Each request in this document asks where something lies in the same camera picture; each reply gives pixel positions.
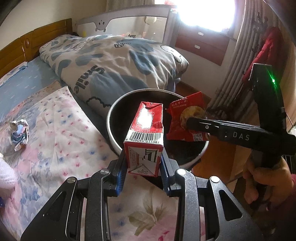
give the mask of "drawer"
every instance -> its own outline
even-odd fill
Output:
[[[199,26],[188,26],[183,22],[181,22],[179,34],[199,40],[224,52],[229,43],[229,37],[223,34]]]
[[[225,51],[206,44],[199,40],[194,40],[184,35],[178,35],[176,45],[177,48],[184,49],[200,57],[203,57],[217,65],[221,65],[224,59]]]

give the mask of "window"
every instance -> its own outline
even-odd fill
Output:
[[[227,34],[235,13],[235,0],[155,0],[155,4],[177,5],[181,20]]]

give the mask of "black bucket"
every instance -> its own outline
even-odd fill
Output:
[[[197,164],[208,146],[206,142],[185,142],[167,140],[166,134],[170,129],[171,115],[165,109],[169,104],[182,96],[159,89],[141,89],[129,92],[120,97],[110,108],[107,116],[107,130],[109,139],[115,152],[119,155],[123,148],[123,141],[133,122],[141,101],[163,104],[164,147],[171,159],[175,159],[179,166],[191,170]]]

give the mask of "snack wrapper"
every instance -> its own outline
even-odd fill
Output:
[[[29,125],[25,119],[19,121],[11,121],[10,125],[10,138],[9,142],[15,147],[15,151],[18,151],[28,144],[29,138]]]
[[[163,105],[141,102],[124,141],[128,172],[158,176],[163,151]]]
[[[172,116],[170,130],[166,135],[168,140],[183,140],[187,142],[209,140],[207,133],[188,130],[186,127],[186,121],[190,117],[206,118],[202,92],[197,92],[170,103],[167,111]]]

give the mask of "hand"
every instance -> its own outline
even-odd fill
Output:
[[[291,194],[294,182],[286,161],[281,158],[279,168],[272,170],[270,168],[255,168],[251,156],[247,159],[243,178],[246,180],[246,190],[244,197],[248,204],[258,198],[258,191],[254,185],[254,180],[258,183],[271,186],[271,193],[267,194],[264,199],[269,199],[271,207],[280,205]]]

